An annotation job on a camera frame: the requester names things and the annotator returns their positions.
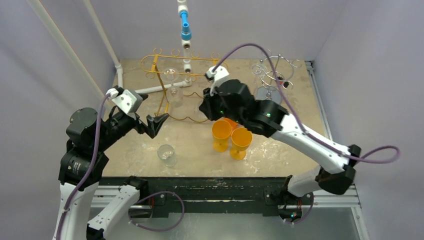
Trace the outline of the round clear wine glass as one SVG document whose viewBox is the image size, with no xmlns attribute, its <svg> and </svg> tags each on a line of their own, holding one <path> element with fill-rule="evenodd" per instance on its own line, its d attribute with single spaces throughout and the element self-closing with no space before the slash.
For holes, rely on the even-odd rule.
<svg viewBox="0 0 424 240">
<path fill-rule="evenodd" d="M 166 90 L 166 98 L 173 108 L 179 108 L 183 105 L 183 91 L 176 85 L 179 76 L 179 72 L 172 67 L 165 69 L 161 74 L 162 80 L 170 84 Z"/>
</svg>

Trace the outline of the clear champagne flute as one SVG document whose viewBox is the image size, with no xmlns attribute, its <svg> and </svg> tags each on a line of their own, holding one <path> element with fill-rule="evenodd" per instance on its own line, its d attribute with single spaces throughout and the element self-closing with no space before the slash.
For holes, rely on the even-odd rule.
<svg viewBox="0 0 424 240">
<path fill-rule="evenodd" d="M 262 63 L 255 63 L 251 66 L 251 72 L 254 74 L 254 89 L 253 95 L 256 100 L 272 100 L 273 91 L 266 87 L 263 82 L 268 69 Z"/>
</svg>

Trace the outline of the patterned clear goblet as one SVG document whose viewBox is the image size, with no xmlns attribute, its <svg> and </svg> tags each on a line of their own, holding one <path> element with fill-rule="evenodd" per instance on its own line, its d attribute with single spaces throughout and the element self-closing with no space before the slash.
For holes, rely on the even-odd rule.
<svg viewBox="0 0 424 240">
<path fill-rule="evenodd" d="M 203 101 L 200 100 L 196 107 L 194 108 L 194 117 L 197 121 L 207 121 L 208 118 L 205 116 L 205 114 L 200 110 L 200 106 L 202 105 Z"/>
</svg>

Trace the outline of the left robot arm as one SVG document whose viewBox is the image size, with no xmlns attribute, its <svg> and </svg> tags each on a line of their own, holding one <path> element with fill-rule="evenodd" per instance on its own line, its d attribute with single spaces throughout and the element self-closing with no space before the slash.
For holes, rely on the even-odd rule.
<svg viewBox="0 0 424 240">
<path fill-rule="evenodd" d="M 66 129 L 66 152 L 60 161 L 60 210 L 55 240 L 104 240 L 119 219 L 136 203 L 149 199 L 146 180 L 130 176 L 117 196 L 95 217 L 89 213 L 103 170 L 109 161 L 105 151 L 135 130 L 155 138 L 169 115 L 147 116 L 141 121 L 137 110 L 147 94 L 132 90 L 110 89 L 103 101 L 114 104 L 109 117 L 103 120 L 102 111 L 84 107 L 74 112 Z"/>
</svg>

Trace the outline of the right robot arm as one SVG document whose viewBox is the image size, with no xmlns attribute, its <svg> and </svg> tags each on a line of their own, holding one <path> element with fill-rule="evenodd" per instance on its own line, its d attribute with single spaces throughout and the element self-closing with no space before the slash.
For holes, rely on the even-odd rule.
<svg viewBox="0 0 424 240">
<path fill-rule="evenodd" d="M 255 99 L 248 86 L 238 79 L 207 87 L 202 94 L 199 110 L 209 120 L 228 118 L 253 134 L 293 147 L 318 164 L 310 171 L 289 178 L 280 191 L 284 202 L 292 204 L 318 190 L 343 195 L 353 184 L 356 170 L 350 158 L 361 152 L 357 145 L 335 143 L 308 127 L 302 131 L 294 114 L 272 100 Z"/>
</svg>

